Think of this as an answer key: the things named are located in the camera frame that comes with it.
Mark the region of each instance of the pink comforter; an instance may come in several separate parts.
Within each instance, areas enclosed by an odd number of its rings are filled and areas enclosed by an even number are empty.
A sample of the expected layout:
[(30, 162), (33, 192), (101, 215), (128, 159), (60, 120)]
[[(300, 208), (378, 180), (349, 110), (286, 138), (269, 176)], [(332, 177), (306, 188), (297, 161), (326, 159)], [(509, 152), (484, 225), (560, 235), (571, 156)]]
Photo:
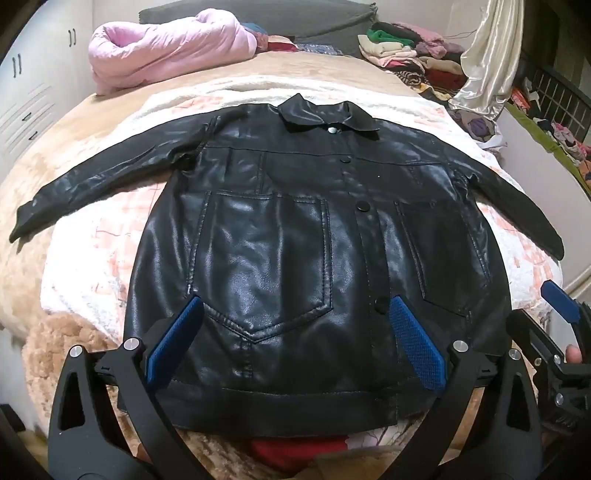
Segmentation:
[(186, 73), (251, 59), (256, 38), (236, 17), (209, 8), (162, 25), (110, 22), (90, 39), (96, 93), (160, 82)]

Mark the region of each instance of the blue gripper pad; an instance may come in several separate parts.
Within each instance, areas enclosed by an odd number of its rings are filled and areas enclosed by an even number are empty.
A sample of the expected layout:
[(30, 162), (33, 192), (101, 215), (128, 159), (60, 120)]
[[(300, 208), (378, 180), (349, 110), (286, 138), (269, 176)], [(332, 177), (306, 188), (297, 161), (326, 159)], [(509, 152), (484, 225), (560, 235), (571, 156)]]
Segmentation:
[(203, 302), (199, 297), (193, 297), (154, 348), (146, 361), (146, 382), (151, 391), (160, 390), (170, 383), (203, 324), (203, 316)]
[(546, 280), (540, 288), (542, 298), (550, 303), (562, 318), (569, 323), (578, 323), (581, 319), (581, 312), (576, 301), (560, 288), (552, 280)]
[(443, 391), (445, 360), (401, 297), (390, 300), (390, 324), (424, 388)]

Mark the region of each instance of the green garment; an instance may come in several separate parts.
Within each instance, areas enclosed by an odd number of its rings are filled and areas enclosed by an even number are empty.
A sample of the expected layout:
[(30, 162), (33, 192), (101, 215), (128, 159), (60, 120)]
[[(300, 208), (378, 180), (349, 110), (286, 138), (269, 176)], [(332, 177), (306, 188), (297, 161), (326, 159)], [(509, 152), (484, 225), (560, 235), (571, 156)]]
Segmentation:
[(519, 110), (515, 105), (506, 103), (505, 108), (507, 108), (507, 111), (513, 116), (513, 118), (515, 118), (515, 120), (517, 120), (519, 124), (529, 132), (531, 138), (542, 145), (544, 150), (548, 153), (552, 153), (556, 160), (562, 163), (562, 166), (573, 174), (573, 177), (579, 182), (587, 196), (591, 199), (591, 188), (587, 185), (579, 169), (574, 165), (570, 157), (564, 153), (564, 150), (562, 150), (560, 145), (552, 140), (546, 132), (538, 127), (531, 118)]
[(368, 30), (368, 38), (374, 43), (381, 43), (383, 41), (397, 41), (404, 46), (414, 48), (414, 42), (407, 38), (398, 38), (386, 33), (384, 30)]

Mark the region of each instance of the jacket collar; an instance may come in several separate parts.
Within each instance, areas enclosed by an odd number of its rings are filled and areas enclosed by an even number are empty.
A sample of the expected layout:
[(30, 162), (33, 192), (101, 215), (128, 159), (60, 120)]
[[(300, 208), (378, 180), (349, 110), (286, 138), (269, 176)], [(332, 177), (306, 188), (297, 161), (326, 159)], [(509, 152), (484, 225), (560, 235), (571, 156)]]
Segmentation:
[(297, 125), (342, 124), (360, 132), (379, 130), (373, 117), (352, 102), (315, 105), (296, 93), (278, 109), (283, 120)]

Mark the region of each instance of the jacket sleeve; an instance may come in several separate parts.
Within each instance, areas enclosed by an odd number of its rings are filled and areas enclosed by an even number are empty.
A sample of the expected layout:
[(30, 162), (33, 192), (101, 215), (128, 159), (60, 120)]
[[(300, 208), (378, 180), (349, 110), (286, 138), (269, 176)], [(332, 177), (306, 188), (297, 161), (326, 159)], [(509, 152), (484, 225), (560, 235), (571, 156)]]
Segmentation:
[(51, 225), (114, 189), (190, 160), (204, 141), (211, 118), (204, 113), (166, 122), (75, 166), (18, 208), (10, 242)]
[(562, 239), (540, 208), (523, 192), (473, 158), (452, 149), (451, 164), (467, 178), (469, 186), (480, 190), (513, 224), (536, 245), (557, 260), (564, 257)]

